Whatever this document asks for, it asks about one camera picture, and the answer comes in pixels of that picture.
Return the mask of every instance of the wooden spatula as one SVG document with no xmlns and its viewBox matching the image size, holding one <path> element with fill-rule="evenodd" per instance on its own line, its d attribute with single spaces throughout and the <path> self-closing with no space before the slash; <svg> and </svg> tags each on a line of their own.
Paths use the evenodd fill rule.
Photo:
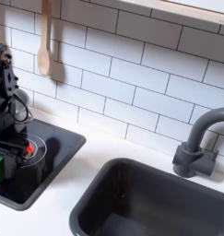
<svg viewBox="0 0 224 236">
<path fill-rule="evenodd" d="M 52 72 L 53 57 L 50 50 L 52 8 L 53 0 L 41 0 L 41 48 L 38 51 L 38 67 L 44 77 Z"/>
</svg>

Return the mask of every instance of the shelf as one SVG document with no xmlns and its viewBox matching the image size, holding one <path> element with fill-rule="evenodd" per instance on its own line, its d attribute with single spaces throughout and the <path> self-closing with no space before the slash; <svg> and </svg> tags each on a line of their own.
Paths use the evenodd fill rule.
<svg viewBox="0 0 224 236">
<path fill-rule="evenodd" d="M 175 14 L 184 15 L 190 18 L 199 18 L 206 21 L 211 21 L 224 25 L 224 13 L 214 12 L 202 8 L 197 8 L 194 6 L 186 6 L 178 3 L 161 1 L 161 0 L 120 0 L 120 1 L 140 6 L 146 6 L 149 8 L 154 8 L 162 11 L 168 11 Z"/>
</svg>

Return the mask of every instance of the red light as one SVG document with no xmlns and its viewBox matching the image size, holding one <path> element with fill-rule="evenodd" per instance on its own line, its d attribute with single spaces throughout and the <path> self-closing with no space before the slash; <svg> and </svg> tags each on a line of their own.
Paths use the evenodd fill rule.
<svg viewBox="0 0 224 236">
<path fill-rule="evenodd" d="M 27 153 L 33 154 L 34 153 L 34 146 L 29 142 L 29 145 L 27 146 Z"/>
</svg>

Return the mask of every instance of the sink basin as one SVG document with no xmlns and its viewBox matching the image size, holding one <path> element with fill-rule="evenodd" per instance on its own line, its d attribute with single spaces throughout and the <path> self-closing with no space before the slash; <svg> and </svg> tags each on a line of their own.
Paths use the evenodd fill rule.
<svg viewBox="0 0 224 236">
<path fill-rule="evenodd" d="M 75 236 L 224 236 L 224 194 L 114 159 L 102 167 L 69 222 Z"/>
</svg>

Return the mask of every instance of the cable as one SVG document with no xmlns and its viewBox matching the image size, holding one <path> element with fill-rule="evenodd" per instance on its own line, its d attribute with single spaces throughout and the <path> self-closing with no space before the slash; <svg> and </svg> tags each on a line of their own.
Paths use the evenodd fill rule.
<svg viewBox="0 0 224 236">
<path fill-rule="evenodd" d="M 28 120 L 28 118 L 29 118 L 29 108 L 27 107 L 27 105 L 25 104 L 25 102 L 24 102 L 18 95 L 14 94 L 14 95 L 13 95 L 13 99 L 14 99 L 14 100 L 17 100 L 18 102 L 20 102 L 20 103 L 25 107 L 27 114 L 26 114 L 26 118 L 23 119 L 22 121 L 20 121 L 19 119 L 17 119 L 17 118 L 15 117 L 15 115 L 13 115 L 13 114 L 11 113 L 10 108 L 9 108 L 9 113 L 10 113 L 10 115 L 11 115 L 12 118 L 13 118 L 16 122 L 18 122 L 18 123 L 24 123 L 24 122 L 26 122 L 26 121 Z"/>
</svg>

